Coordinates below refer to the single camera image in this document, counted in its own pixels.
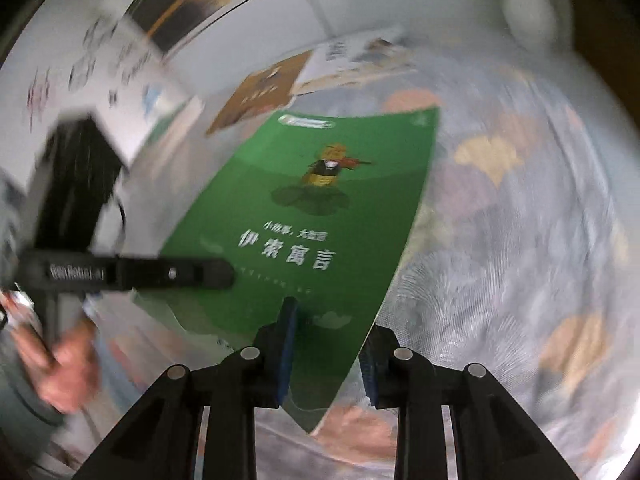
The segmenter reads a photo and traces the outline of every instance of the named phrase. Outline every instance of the yellow ginkgo leaf print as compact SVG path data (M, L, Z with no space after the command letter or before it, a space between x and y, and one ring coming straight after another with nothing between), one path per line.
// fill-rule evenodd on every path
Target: yellow ginkgo leaf print
M458 164L471 164L488 176L495 187L514 166L524 164L515 147L502 137L477 136L460 144L454 154Z
M562 374L562 389L570 396L604 359L609 335L598 314L566 318L549 336L540 353L540 367Z

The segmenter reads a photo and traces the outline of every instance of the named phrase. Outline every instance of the bedsheet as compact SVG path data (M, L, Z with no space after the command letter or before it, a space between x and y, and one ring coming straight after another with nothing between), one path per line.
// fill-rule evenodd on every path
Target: bedsheet
M454 48L422 46L415 65L360 88L300 96L291 107L324 116L441 107L430 176L377 322L434 364L485 364L578 476L616 478L640 442L640 250L627 236L635 225L618 213L628 197L611 187L585 110L548 78ZM210 99L160 170L132 168L119 191L129 219L124 252L157 253L264 121L205 138L230 94ZM607 134L606 123L596 126ZM180 332L170 312L153 314ZM126 340L135 354L137 339L118 330L106 334L110 344ZM144 365L149 377L180 358L176 338L165 339L171 358ZM138 381L143 390L148 381ZM258 410L258 477L392 478L396 423L395 413L370 407L356 362L312 435L282 410Z

